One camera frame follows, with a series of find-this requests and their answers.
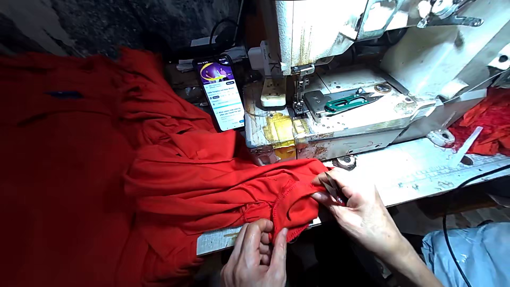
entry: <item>hand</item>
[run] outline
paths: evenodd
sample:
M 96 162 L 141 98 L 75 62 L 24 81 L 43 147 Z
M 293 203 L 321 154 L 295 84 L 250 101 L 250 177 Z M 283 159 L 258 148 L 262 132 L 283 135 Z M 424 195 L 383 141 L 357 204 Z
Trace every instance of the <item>hand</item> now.
M 241 228 L 232 255 L 221 269 L 223 286 L 285 286 L 287 229 L 278 233 L 271 251 L 269 232 L 272 230 L 273 223 L 267 219 L 259 219 Z
M 408 242 L 398 231 L 375 185 L 344 169 L 334 168 L 327 173 L 348 198 L 347 205 L 341 206 L 326 193 L 314 193 L 312 198 L 326 206 L 343 230 L 381 260 L 397 256 Z M 320 185 L 321 181 L 328 182 L 325 173 L 319 174 L 312 183 Z

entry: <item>red garment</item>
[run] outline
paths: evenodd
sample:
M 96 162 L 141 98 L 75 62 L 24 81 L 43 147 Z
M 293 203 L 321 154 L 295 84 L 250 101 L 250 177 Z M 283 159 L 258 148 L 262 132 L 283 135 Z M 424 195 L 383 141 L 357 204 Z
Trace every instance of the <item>red garment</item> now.
M 135 122 L 138 150 L 125 191 L 137 198 L 137 226 L 150 244 L 144 282 L 180 285 L 199 266 L 205 231 L 272 219 L 295 238 L 317 217 L 311 180 L 327 168 L 316 159 L 256 166 L 235 131 L 217 133 L 208 114 L 178 97 L 153 54 L 129 51 L 121 116 Z
M 483 127 L 468 153 L 510 156 L 510 92 L 489 88 L 487 97 L 470 109 L 448 129 L 455 136 L 458 149 L 476 127 Z
M 216 133 L 161 70 L 153 54 L 128 49 L 118 64 L 0 58 L 0 244 L 8 262 L 0 285 L 180 284 L 200 262 L 204 231 L 270 218 L 277 231 L 291 228 L 290 239 L 317 216 L 306 195 L 326 170 L 319 161 L 256 167 L 244 140 Z M 134 148 L 125 183 L 139 208 L 132 229 L 121 175 Z
M 103 57 L 0 58 L 0 286 L 114 286 L 120 268 L 140 286 L 143 261 L 119 265 L 147 243 L 125 246 L 134 208 L 122 175 L 135 152 L 112 124 L 118 70 Z M 44 94 L 70 90 L 84 98 Z

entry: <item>smartphone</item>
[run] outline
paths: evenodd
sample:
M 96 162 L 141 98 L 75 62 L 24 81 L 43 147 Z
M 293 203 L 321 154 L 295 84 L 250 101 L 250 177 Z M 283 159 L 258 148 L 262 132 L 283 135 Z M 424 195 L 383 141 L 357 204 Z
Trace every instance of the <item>smartphone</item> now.
M 244 107 L 232 71 L 232 59 L 222 54 L 193 60 L 207 100 L 221 131 L 244 127 Z

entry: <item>concrete wall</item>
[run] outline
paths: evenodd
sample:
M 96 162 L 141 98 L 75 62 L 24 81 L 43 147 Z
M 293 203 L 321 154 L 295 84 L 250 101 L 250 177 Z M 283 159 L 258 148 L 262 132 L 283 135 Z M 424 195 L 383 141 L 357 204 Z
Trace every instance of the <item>concrete wall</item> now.
M 179 49 L 238 12 L 238 0 L 1 0 L 0 53 L 115 58 L 120 45 L 142 48 L 144 30 Z

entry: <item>blue fabric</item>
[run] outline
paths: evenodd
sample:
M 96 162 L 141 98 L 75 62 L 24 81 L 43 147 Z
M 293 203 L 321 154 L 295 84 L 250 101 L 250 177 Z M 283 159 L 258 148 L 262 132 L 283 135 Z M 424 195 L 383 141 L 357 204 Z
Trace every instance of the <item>blue fabric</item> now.
M 510 223 L 448 230 L 448 239 L 471 286 L 510 286 Z M 467 286 L 442 230 L 425 236 L 422 251 L 427 266 L 445 287 Z

